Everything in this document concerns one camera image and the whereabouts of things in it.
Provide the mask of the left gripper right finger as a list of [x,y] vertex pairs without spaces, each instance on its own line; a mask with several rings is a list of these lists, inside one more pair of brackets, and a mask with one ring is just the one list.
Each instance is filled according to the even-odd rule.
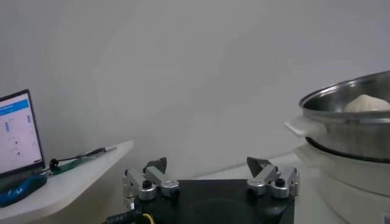
[[247,157],[252,178],[246,181],[247,190],[260,197],[267,193],[277,199],[297,197],[300,191],[300,173],[295,167],[281,169],[266,159]]

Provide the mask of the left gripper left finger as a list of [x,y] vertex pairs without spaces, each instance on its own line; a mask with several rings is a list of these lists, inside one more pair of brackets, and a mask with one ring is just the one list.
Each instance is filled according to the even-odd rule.
[[169,179],[165,174],[167,164],[167,157],[162,157],[149,161],[142,171],[125,170],[122,176],[123,197],[151,201],[159,193],[163,198],[176,200],[179,197],[179,181]]

